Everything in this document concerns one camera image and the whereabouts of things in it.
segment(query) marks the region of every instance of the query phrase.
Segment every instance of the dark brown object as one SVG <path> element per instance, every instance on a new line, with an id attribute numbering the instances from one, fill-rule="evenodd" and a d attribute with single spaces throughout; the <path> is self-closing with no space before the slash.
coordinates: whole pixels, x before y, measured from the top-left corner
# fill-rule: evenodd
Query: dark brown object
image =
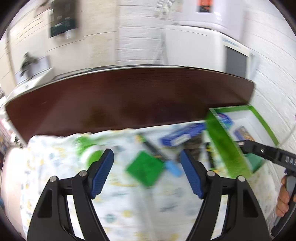
<path id="1" fill-rule="evenodd" d="M 68 136 L 202 120 L 208 108 L 245 105 L 252 81 L 192 68 L 116 69 L 62 80 L 6 104 L 15 128 Z"/>

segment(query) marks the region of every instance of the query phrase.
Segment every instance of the orange and black sticker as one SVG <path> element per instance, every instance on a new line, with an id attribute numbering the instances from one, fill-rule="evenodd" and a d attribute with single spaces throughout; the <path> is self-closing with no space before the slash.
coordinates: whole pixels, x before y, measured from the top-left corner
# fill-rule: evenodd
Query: orange and black sticker
<path id="1" fill-rule="evenodd" d="M 211 12 L 213 0 L 197 0 L 197 12 Z"/>

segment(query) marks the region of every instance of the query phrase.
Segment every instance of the marker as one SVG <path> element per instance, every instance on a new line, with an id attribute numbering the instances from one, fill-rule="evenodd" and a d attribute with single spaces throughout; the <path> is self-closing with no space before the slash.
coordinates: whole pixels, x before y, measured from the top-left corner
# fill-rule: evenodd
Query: marker
<path id="1" fill-rule="evenodd" d="M 164 162 L 165 167 L 167 170 L 169 170 L 174 176 L 180 177 L 182 175 L 182 171 L 178 168 L 177 164 L 173 161 L 167 158 L 165 155 L 163 155 L 158 149 L 155 148 L 149 141 L 147 141 L 146 138 L 144 138 L 141 134 L 138 134 L 137 139 L 139 142 L 143 143 L 147 149 L 152 153 L 152 155 L 155 158 L 160 159 L 162 162 Z"/>

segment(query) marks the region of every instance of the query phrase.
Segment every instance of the white label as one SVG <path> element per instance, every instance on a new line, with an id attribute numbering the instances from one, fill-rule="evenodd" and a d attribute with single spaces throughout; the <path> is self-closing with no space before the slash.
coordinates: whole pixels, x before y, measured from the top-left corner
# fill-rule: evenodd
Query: white label
<path id="1" fill-rule="evenodd" d="M 178 145 L 184 143 L 185 141 L 188 141 L 189 139 L 191 139 L 190 135 L 189 134 L 184 134 L 184 135 L 181 135 L 181 136 L 179 136 L 178 138 L 176 138 L 174 140 L 171 140 L 170 144 L 172 146 L 178 146 Z"/>

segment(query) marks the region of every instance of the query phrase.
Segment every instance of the hand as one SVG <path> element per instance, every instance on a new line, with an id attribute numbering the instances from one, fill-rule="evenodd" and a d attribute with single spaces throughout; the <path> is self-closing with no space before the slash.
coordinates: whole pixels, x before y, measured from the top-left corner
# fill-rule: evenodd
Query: hand
<path id="1" fill-rule="evenodd" d="M 281 180 L 281 183 L 283 185 L 279 192 L 278 203 L 276 205 L 276 214 L 279 217 L 283 217 L 285 213 L 289 210 L 289 206 L 288 206 L 289 193 L 285 187 L 286 179 L 287 179 L 287 176 L 283 177 L 283 179 Z M 293 197 L 293 201 L 296 202 L 296 194 Z"/>

